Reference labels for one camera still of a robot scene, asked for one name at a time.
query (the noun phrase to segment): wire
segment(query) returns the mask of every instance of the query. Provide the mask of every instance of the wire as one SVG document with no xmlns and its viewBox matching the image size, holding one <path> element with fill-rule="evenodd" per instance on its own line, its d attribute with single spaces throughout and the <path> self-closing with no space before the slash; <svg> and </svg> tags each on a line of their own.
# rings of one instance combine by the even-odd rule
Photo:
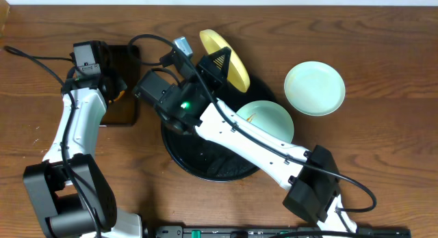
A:
<svg viewBox="0 0 438 238">
<path fill-rule="evenodd" d="M 108 63 L 108 65 L 110 65 L 113 62 L 113 60 L 114 60 L 113 57 L 112 57 L 112 52 L 111 52 L 110 46 L 108 46 L 108 44 L 106 42 L 104 42 L 104 41 L 99 41 L 99 42 L 102 44 L 102 46 L 108 52 L 108 61 L 107 61 L 107 63 Z"/>
<path fill-rule="evenodd" d="M 350 229 L 350 227 L 348 227 L 347 223 L 345 222 L 344 218 L 342 217 L 342 213 L 340 211 L 336 211 L 337 216 L 340 218 L 342 225 L 344 225 L 345 230 L 348 233 L 353 233 Z"/>
<path fill-rule="evenodd" d="M 82 202 L 85 204 L 88 213 L 90 214 L 91 220 L 93 221 L 94 228 L 96 229 L 96 236 L 98 238 L 101 238 L 101 227 L 99 226 L 99 223 L 96 218 L 95 209 L 92 209 L 90 202 L 88 202 L 87 197 L 82 191 L 81 186 L 79 186 L 79 183 L 76 181 L 76 178 L 73 176 L 73 169 L 70 167 L 70 164 L 67 162 L 66 158 L 66 149 L 67 149 L 67 135 L 68 131 L 70 130 L 71 122 L 73 121 L 73 116 L 75 115 L 76 110 L 76 103 L 75 99 L 73 98 L 73 95 L 70 91 L 68 91 L 68 96 L 70 97 L 71 101 L 71 111 L 70 115 L 68 116 L 68 120 L 66 123 L 66 128 L 64 129 L 64 134 L 62 135 L 62 142 L 61 142 L 61 156 L 62 156 L 62 163 L 64 164 L 64 168 L 66 168 L 66 173 L 70 181 L 73 183 L 73 186 L 75 186 L 75 189 L 78 193 L 79 198 L 81 198 Z"/>
<path fill-rule="evenodd" d="M 177 81 L 178 86 L 181 87 L 181 82 L 179 82 L 178 77 L 171 70 L 166 69 L 166 68 L 152 68 L 151 70 L 152 71 L 161 71 L 161 72 L 164 72 L 164 73 L 171 75 L 173 77 L 173 79 L 175 79 L 175 81 Z"/>
<path fill-rule="evenodd" d="M 11 53 L 13 55 L 17 55 L 20 57 L 26 57 L 27 59 L 31 60 L 32 62 L 34 62 L 35 64 L 41 66 L 43 69 L 45 69 L 50 75 L 52 75 L 53 77 L 55 77 L 55 79 L 61 83 L 61 85 L 64 86 L 64 82 L 60 79 L 60 77 L 54 73 L 49 67 L 45 66 L 43 63 L 39 62 L 37 60 L 37 56 L 30 56 L 14 47 L 9 47 L 9 46 L 4 46 L 3 47 L 8 53 Z M 38 57 L 42 60 L 67 60 L 65 58 L 55 58 L 55 57 Z M 75 115 L 75 110 L 76 110 L 76 103 L 75 103 L 75 99 L 73 98 L 73 95 L 71 94 L 71 92 L 68 92 L 68 96 L 70 97 L 70 101 L 71 101 L 71 111 L 70 111 L 70 115 L 68 116 L 68 120 L 66 123 L 66 127 L 64 129 L 64 134 L 62 135 L 62 141 L 60 143 L 61 146 L 61 157 L 62 157 L 62 163 L 64 168 L 66 168 L 66 173 L 67 176 L 69 177 L 69 179 L 71 180 L 73 186 L 75 186 L 75 189 L 78 193 L 79 198 L 81 198 L 82 202 L 85 204 L 88 213 L 90 214 L 90 217 L 93 221 L 94 224 L 94 228 L 96 229 L 96 236 L 98 238 L 101 238 L 101 227 L 99 226 L 97 217 L 96 217 L 96 213 L 93 211 L 90 202 L 88 202 L 87 197 L 85 196 L 85 194 L 83 193 L 81 187 L 79 186 L 79 184 L 76 181 L 76 178 L 73 176 L 74 172 L 71 169 L 70 165 L 67 162 L 67 158 L 66 158 L 66 140 L 67 140 L 67 135 L 68 135 L 68 131 L 70 130 L 70 126 L 71 126 L 71 122 L 73 121 L 73 116 Z"/>
<path fill-rule="evenodd" d="M 347 233 L 347 232 L 337 232 L 337 231 L 318 231 L 318 230 L 310 230 L 310 231 L 296 231 L 284 233 L 281 235 L 274 235 L 269 238 L 292 238 L 292 237 L 303 237 L 303 236 L 331 236 L 331 237 L 352 237 L 352 238 L 382 238 L 380 236 L 375 235 L 362 235 L 355 233 Z"/>
<path fill-rule="evenodd" d="M 61 85 L 64 85 L 64 82 L 60 79 L 60 77 L 53 72 L 53 70 L 51 70 L 49 67 L 47 67 L 46 65 L 44 65 L 43 63 L 39 62 L 34 56 L 30 56 L 14 47 L 10 47 L 10 46 L 4 46 L 3 49 L 5 49 L 5 51 L 7 51 L 8 53 L 11 53 L 13 55 L 17 55 L 20 57 L 26 57 L 27 59 L 31 60 L 33 63 L 39 65 L 41 68 L 45 69 L 50 75 L 52 75 L 52 77 L 55 77 L 56 81 L 58 81 L 59 83 L 61 83 Z"/>
<path fill-rule="evenodd" d="M 68 70 L 67 72 L 67 79 L 73 78 L 73 75 L 75 75 L 75 68 L 76 66 L 73 66 L 72 68 L 70 68 L 70 70 Z"/>
<path fill-rule="evenodd" d="M 129 57 L 130 57 L 131 59 L 135 60 L 136 62 L 138 62 L 139 64 L 144 64 L 144 65 L 146 65 L 146 66 L 160 66 L 160 65 L 162 64 L 161 62 L 158 62 L 158 63 L 143 62 L 142 60 L 140 60 L 140 59 L 138 59 L 136 56 L 134 56 L 134 54 L 132 53 L 132 44 L 133 44 L 136 40 L 141 39 L 141 38 L 152 38 L 152 39 L 160 40 L 159 38 L 161 38 L 161 37 L 159 37 L 159 36 L 154 36 L 154 35 L 151 35 L 151 34 L 148 34 L 148 35 L 139 35 L 139 36 L 136 36 L 136 37 L 132 38 L 132 39 L 129 41 L 129 43 L 128 43 L 128 55 L 129 55 Z"/>
<path fill-rule="evenodd" d="M 187 57 L 187 55 L 185 55 L 183 53 L 183 51 L 178 48 L 175 44 L 171 43 L 170 41 L 168 41 L 165 38 L 162 38 L 160 36 L 155 36 L 155 35 L 151 35 L 151 34 L 143 34 L 143 35 L 139 35 L 136 36 L 134 38 L 131 39 L 130 43 L 132 44 L 132 42 L 136 41 L 137 39 L 140 38 L 152 38 L 152 39 L 156 39 L 159 40 L 161 42 L 166 43 L 167 45 L 171 46 L 177 53 L 178 55 L 182 56 L 184 58 L 184 60 L 186 61 L 187 65 L 189 67 L 192 68 L 192 70 L 194 71 L 196 77 L 198 78 L 199 82 L 201 83 L 205 94 L 207 95 L 207 98 L 210 100 L 211 103 L 213 103 L 214 107 L 216 108 L 216 110 L 218 111 L 218 113 L 220 114 L 220 116 L 222 116 L 222 118 L 231 126 L 232 129 L 235 129 L 237 132 L 241 133 L 244 137 L 246 137 L 247 139 L 249 139 L 250 141 L 256 143 L 257 145 L 261 146 L 262 148 L 265 148 L 266 150 L 269 150 L 271 153 L 274 153 L 288 161 L 291 161 L 293 163 L 296 163 L 298 165 L 307 167 L 311 170 L 315 170 L 318 172 L 321 172 L 323 174 L 327 174 L 327 175 L 331 175 L 334 177 L 337 177 L 339 179 L 345 180 L 355 186 L 357 186 L 358 188 L 362 189 L 365 193 L 367 193 L 371 200 L 372 200 L 372 205 L 366 208 L 361 208 L 361 209 L 346 209 L 346 208 L 336 208 L 336 211 L 345 211 L 345 212 L 352 212 L 352 213 L 364 213 L 367 211 L 371 211 L 372 209 L 374 209 L 377 205 L 377 199 L 376 196 L 374 195 L 374 193 L 369 190 L 365 185 L 361 184 L 360 182 L 348 177 L 348 176 L 344 176 L 343 174 L 338 174 L 338 173 L 334 173 L 334 172 L 330 172 L 328 170 L 324 170 L 322 168 L 313 166 L 313 165 L 309 165 L 305 162 L 299 161 L 297 159 L 294 159 L 293 157 L 291 157 L 290 155 L 285 155 L 282 152 L 276 150 L 275 148 L 272 148 L 262 142 L 260 142 L 258 139 L 254 138 L 252 135 L 248 134 L 247 132 L 245 132 L 244 130 L 242 130 L 241 128 L 239 128 L 239 126 L 234 123 L 233 121 L 231 121 L 231 119 L 229 119 L 227 117 L 227 115 L 225 115 L 225 113 L 222 111 L 222 109 L 219 107 L 219 105 L 217 104 L 217 99 L 215 99 L 212 95 L 211 92 L 209 91 L 207 85 L 205 84 L 203 78 L 201 77 L 201 75 L 198 73 L 196 67 L 193 65 L 193 63 L 190 61 L 190 59 Z"/>
<path fill-rule="evenodd" d="M 14 48 L 14 47 L 5 46 L 4 49 L 8 53 L 24 57 L 22 55 L 23 52 L 18 50 L 18 49 L 16 49 L 16 48 Z M 73 62 L 73 59 L 70 59 L 70 58 L 67 58 L 67 57 L 42 57 L 42 56 L 31 56 L 31 57 L 33 57 L 34 59 L 37 59 L 37 60 L 65 60 L 65 61 Z"/>
</svg>

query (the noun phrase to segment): wooden table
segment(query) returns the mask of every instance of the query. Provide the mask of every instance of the wooden table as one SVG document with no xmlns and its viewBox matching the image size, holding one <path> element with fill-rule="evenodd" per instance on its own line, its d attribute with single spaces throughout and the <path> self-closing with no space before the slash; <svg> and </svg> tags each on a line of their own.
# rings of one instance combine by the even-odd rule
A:
<svg viewBox="0 0 438 238">
<path fill-rule="evenodd" d="M 406 226 L 415 238 L 438 236 L 438 8 L 13 6 L 1 44 L 34 55 L 65 56 L 73 43 L 127 44 L 138 34 L 185 36 L 198 60 L 202 29 L 233 46 L 290 112 L 294 143 L 334 155 L 341 173 L 367 185 L 375 210 L 351 214 L 373 226 Z M 139 41 L 144 59 L 167 47 Z M 285 99 L 291 67 L 317 60 L 336 68 L 347 95 L 333 114 L 311 117 Z M 22 173 L 41 161 L 62 113 L 59 84 L 27 59 L 0 51 L 0 237 L 41 237 Z M 68 62 L 47 64 L 57 73 Z M 119 207 L 151 225 L 295 226 L 286 193 L 267 174 L 231 183 L 189 175 L 164 148 L 159 118 L 140 106 L 133 127 L 99 131 L 96 161 Z M 342 183 L 344 205 L 369 198 Z"/>
</svg>

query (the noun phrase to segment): smartphone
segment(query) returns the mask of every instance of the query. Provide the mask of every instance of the smartphone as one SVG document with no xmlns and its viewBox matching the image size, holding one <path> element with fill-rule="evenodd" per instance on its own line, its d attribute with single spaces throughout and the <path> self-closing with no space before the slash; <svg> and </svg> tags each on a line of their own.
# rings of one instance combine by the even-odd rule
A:
<svg viewBox="0 0 438 238">
<path fill-rule="evenodd" d="M 117 101 L 108 105 L 101 127 L 132 126 L 138 117 L 138 100 L 131 92 L 140 79 L 141 66 L 129 57 L 126 45 L 110 45 L 109 50 L 113 55 L 113 66 L 127 84 L 127 89 Z M 140 59 L 139 48 L 133 46 L 132 51 Z"/>
</svg>

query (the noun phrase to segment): black cable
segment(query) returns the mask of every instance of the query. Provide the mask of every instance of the black cable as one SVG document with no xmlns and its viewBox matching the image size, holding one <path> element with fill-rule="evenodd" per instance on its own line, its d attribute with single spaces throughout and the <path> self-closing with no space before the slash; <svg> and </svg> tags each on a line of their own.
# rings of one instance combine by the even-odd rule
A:
<svg viewBox="0 0 438 238">
<path fill-rule="evenodd" d="M 347 223 L 345 222 L 344 218 L 342 217 L 342 213 L 341 213 L 340 211 L 336 211 L 336 214 L 337 214 L 337 216 L 340 218 L 342 225 L 344 225 L 345 230 L 346 230 L 348 233 L 353 233 L 353 232 L 350 230 L 350 227 L 348 227 L 348 225 L 347 225 Z"/>
<path fill-rule="evenodd" d="M 70 70 L 68 70 L 67 72 L 67 79 L 73 78 L 73 75 L 75 75 L 75 68 L 76 66 L 73 66 L 72 68 L 70 68 Z"/>
<path fill-rule="evenodd" d="M 134 56 L 134 54 L 132 53 L 132 44 L 136 40 L 141 39 L 141 38 L 152 38 L 152 39 L 160 40 L 159 38 L 161 38 L 161 37 L 148 34 L 148 35 L 139 35 L 139 36 L 136 36 L 136 37 L 132 38 L 129 41 L 129 43 L 128 43 L 128 55 L 129 55 L 129 57 L 131 59 L 135 60 L 136 62 L 138 62 L 139 64 L 144 64 L 144 65 L 147 65 L 147 66 L 160 66 L 162 64 L 161 62 L 158 62 L 158 63 L 143 62 L 142 60 L 140 60 L 136 56 Z"/>
<path fill-rule="evenodd" d="M 231 121 L 226 115 L 225 113 L 222 111 L 222 109 L 219 107 L 219 105 L 217 104 L 217 99 L 215 99 L 212 95 L 211 92 L 209 91 L 207 85 L 205 84 L 203 78 L 201 77 L 201 75 L 198 73 L 196 67 L 193 65 L 193 63 L 190 61 L 190 59 L 187 57 L 186 54 L 183 53 L 183 51 L 178 48 L 175 44 L 173 44 L 172 42 L 168 41 L 165 38 L 162 38 L 160 36 L 155 36 L 155 35 L 151 35 L 151 34 L 143 34 L 143 35 L 139 35 L 136 36 L 134 38 L 131 39 L 131 41 L 129 42 L 132 45 L 132 42 L 136 41 L 137 39 L 140 38 L 152 38 L 152 39 L 156 39 L 159 40 L 161 42 L 166 43 L 167 45 L 169 45 L 170 47 L 172 47 L 180 56 L 182 56 L 187 65 L 189 67 L 192 68 L 192 70 L 194 71 L 196 77 L 199 79 L 199 82 L 201 83 L 207 98 L 210 100 L 211 103 L 213 103 L 214 107 L 218 110 L 218 113 L 222 116 L 222 118 L 231 126 L 232 129 L 235 129 L 237 132 L 241 133 L 244 137 L 246 137 L 247 139 L 249 139 L 250 141 L 256 143 L 257 145 L 261 146 L 262 148 L 265 148 L 266 150 L 269 150 L 271 153 L 274 153 L 288 161 L 291 161 L 293 163 L 297 163 L 301 166 L 307 167 L 311 170 L 315 170 L 324 174 L 328 174 L 334 177 L 337 177 L 339 179 L 345 180 L 355 186 L 357 186 L 358 188 L 362 189 L 365 193 L 367 193 L 370 198 L 372 199 L 372 205 L 366 208 L 361 208 L 361 209 L 346 209 L 346 208 L 336 208 L 336 211 L 345 211 L 345 212 L 354 212 L 354 213 L 364 213 L 367 211 L 371 211 L 372 209 L 374 209 L 377 205 L 377 199 L 376 196 L 374 195 L 374 193 L 369 190 L 365 185 L 361 184 L 360 182 L 348 177 L 348 176 L 344 176 L 343 174 L 338 174 L 338 173 L 334 173 L 334 172 L 330 172 L 328 170 L 324 170 L 322 168 L 316 167 L 316 166 L 312 166 L 309 165 L 305 162 L 299 161 L 297 159 L 294 159 L 293 157 L 291 157 L 290 155 L 284 155 L 282 152 L 271 148 L 268 145 L 265 145 L 264 143 L 260 142 L 258 139 L 254 138 L 252 135 L 248 134 L 247 132 L 245 132 L 244 130 L 242 130 L 241 128 L 239 128 L 236 123 L 234 123 L 233 121 Z"/>
<path fill-rule="evenodd" d="M 107 65 L 109 66 L 113 62 L 113 60 L 114 60 L 114 58 L 112 57 L 112 52 L 111 52 L 110 46 L 108 46 L 108 44 L 106 42 L 104 42 L 104 41 L 100 41 L 100 43 L 105 48 L 105 50 L 108 52 Z"/>
<path fill-rule="evenodd" d="M 49 67 L 47 67 L 46 65 L 44 65 L 43 63 L 39 62 L 36 58 L 34 58 L 33 56 L 30 56 L 14 47 L 10 47 L 10 46 L 4 46 L 3 47 L 5 49 L 5 51 L 7 51 L 8 53 L 11 53 L 13 55 L 17 55 L 20 57 L 26 57 L 27 59 L 31 60 L 33 63 L 39 65 L 41 68 L 45 69 L 50 75 L 52 75 L 53 77 L 55 77 L 56 81 L 58 81 L 59 83 L 61 83 L 61 85 L 64 85 L 64 82 L 60 79 L 60 77 L 53 72 L 53 70 L 51 70 Z"/>
<path fill-rule="evenodd" d="M 269 238 L 292 238 L 292 237 L 303 237 L 303 236 L 332 236 L 332 237 L 352 237 L 352 238 L 382 238 L 376 235 L 362 235 L 355 233 L 347 233 L 347 232 L 337 232 L 337 231 L 318 231 L 318 230 L 310 230 L 310 231 L 296 231 L 284 233 L 281 235 L 274 235 Z"/>
<path fill-rule="evenodd" d="M 24 57 L 22 55 L 23 52 L 18 50 L 18 49 L 16 49 L 16 48 L 14 48 L 14 47 L 5 46 L 4 49 L 8 53 Z M 32 55 L 31 55 L 31 57 L 33 57 L 34 59 L 37 59 L 37 60 L 65 60 L 65 61 L 73 62 L 73 59 L 70 59 L 70 58 L 67 58 L 67 57 L 43 57 L 43 56 L 32 56 Z"/>
<path fill-rule="evenodd" d="M 35 64 L 41 66 L 43 69 L 45 69 L 49 74 L 51 74 L 53 77 L 55 77 L 55 79 L 61 83 L 61 85 L 64 86 L 64 82 L 60 79 L 60 77 L 54 73 L 50 68 L 48 68 L 47 66 L 45 66 L 43 63 L 39 62 L 36 58 L 36 56 L 30 56 L 14 47 L 9 47 L 9 46 L 4 46 L 4 49 L 8 52 L 11 53 L 13 55 L 17 55 L 20 57 L 26 57 L 27 59 L 31 60 L 32 62 L 34 62 Z M 64 58 L 54 58 L 54 57 L 39 57 L 42 60 L 67 60 Z M 72 70 L 70 69 L 68 72 L 68 76 L 73 75 Z M 99 226 L 98 220 L 97 220 L 97 214 L 95 213 L 95 210 L 93 211 L 90 202 L 88 202 L 88 199 L 86 198 L 85 194 L 83 193 L 81 187 L 79 186 L 79 184 L 76 181 L 76 178 L 73 176 L 74 172 L 71 169 L 70 165 L 67 162 L 67 158 L 66 158 L 66 140 L 67 140 L 67 135 L 68 135 L 68 131 L 70 130 L 70 126 L 71 126 L 71 122 L 73 121 L 73 116 L 75 115 L 75 110 L 76 110 L 76 103 L 75 103 L 75 99 L 73 98 L 73 95 L 71 94 L 71 92 L 68 92 L 68 96 L 70 97 L 70 101 L 71 101 L 71 111 L 70 111 L 70 115 L 68 116 L 68 120 L 66 123 L 66 127 L 64 129 L 64 134 L 62 135 L 62 142 L 60 144 L 61 146 L 61 156 L 62 156 L 62 163 L 64 168 L 66 168 L 66 173 L 67 176 L 69 177 L 69 179 L 71 180 L 73 186 L 75 186 L 75 189 L 78 193 L 79 198 L 81 198 L 81 200 L 83 201 L 83 203 L 85 204 L 88 213 L 90 214 L 90 217 L 94 223 L 94 227 L 96 229 L 96 235 L 98 238 L 101 238 L 101 227 Z"/>
<path fill-rule="evenodd" d="M 67 158 L 66 158 L 66 149 L 67 149 L 67 135 L 68 135 L 68 131 L 70 130 L 70 126 L 71 126 L 71 122 L 73 121 L 73 116 L 75 115 L 75 110 L 76 110 L 76 103 L 75 103 L 75 99 L 73 98 L 73 95 L 71 94 L 71 92 L 69 91 L 68 93 L 68 97 L 70 97 L 70 101 L 71 101 L 71 111 L 70 111 L 70 115 L 68 116 L 68 120 L 66 123 L 66 128 L 64 129 L 64 134 L 62 135 L 62 142 L 61 142 L 61 156 L 62 156 L 62 163 L 64 165 L 64 168 L 66 169 L 66 173 L 68 178 L 70 179 L 70 181 L 73 183 L 73 186 L 75 186 L 75 189 L 78 193 L 79 198 L 81 198 L 81 200 L 83 201 L 83 203 L 85 204 L 88 213 L 90 214 L 91 220 L 93 221 L 94 224 L 94 228 L 96 229 L 96 236 L 98 238 L 101 238 L 101 227 L 99 226 L 98 220 L 97 220 L 97 214 L 95 213 L 95 209 L 92 209 L 90 202 L 88 202 L 87 197 L 85 196 L 85 194 L 82 191 L 81 186 L 79 186 L 79 183 L 76 181 L 76 178 L 73 176 L 73 170 L 70 167 L 70 165 L 67 162 Z"/>
<path fill-rule="evenodd" d="M 178 77 L 171 70 L 166 69 L 166 68 L 152 68 L 151 70 L 152 71 L 161 71 L 161 72 L 164 72 L 164 73 L 171 75 L 173 77 L 173 79 L 175 79 L 175 81 L 177 81 L 178 86 L 181 87 L 181 82 L 179 82 Z"/>
</svg>

